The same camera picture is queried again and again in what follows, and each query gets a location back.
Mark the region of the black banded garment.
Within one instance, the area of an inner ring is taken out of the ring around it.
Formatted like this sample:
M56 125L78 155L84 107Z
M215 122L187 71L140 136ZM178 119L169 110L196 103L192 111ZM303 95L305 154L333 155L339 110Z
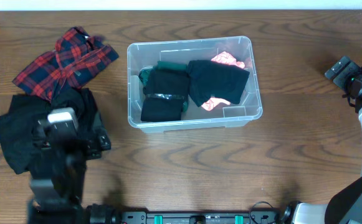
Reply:
M189 83L185 70L153 68L143 87L141 121L179 121L188 101Z

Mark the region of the dark green garment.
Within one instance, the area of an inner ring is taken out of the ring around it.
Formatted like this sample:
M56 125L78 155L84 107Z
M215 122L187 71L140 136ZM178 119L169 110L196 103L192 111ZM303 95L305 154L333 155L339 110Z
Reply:
M181 112L188 109L189 77L186 65L158 61L152 68L143 68L138 75L146 98L178 101Z

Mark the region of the navy blue garment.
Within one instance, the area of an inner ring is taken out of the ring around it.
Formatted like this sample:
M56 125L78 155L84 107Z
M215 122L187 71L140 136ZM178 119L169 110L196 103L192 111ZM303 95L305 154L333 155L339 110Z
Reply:
M190 77L189 95L198 107L212 97L238 105L250 75L235 65L210 60L192 60L186 72Z

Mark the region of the pink garment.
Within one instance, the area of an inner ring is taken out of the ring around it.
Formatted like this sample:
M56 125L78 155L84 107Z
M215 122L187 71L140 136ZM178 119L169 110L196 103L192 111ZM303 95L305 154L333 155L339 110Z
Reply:
M221 63L225 65L233 65L237 66L241 69L245 69L245 63L239 62L235 57L233 57L230 53L223 51L220 54L216 55L211 59L212 62ZM203 103L201 107L206 111L213 110L216 106L224 103L225 105L230 105L231 103L223 98L211 97L208 101Z

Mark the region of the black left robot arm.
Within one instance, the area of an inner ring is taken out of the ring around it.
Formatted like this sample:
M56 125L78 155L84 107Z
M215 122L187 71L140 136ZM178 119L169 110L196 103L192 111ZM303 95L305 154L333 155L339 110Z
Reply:
M120 223L110 205L82 206L87 161L111 148L100 113L83 126L70 108L53 110L39 120L40 151L30 163L28 223Z

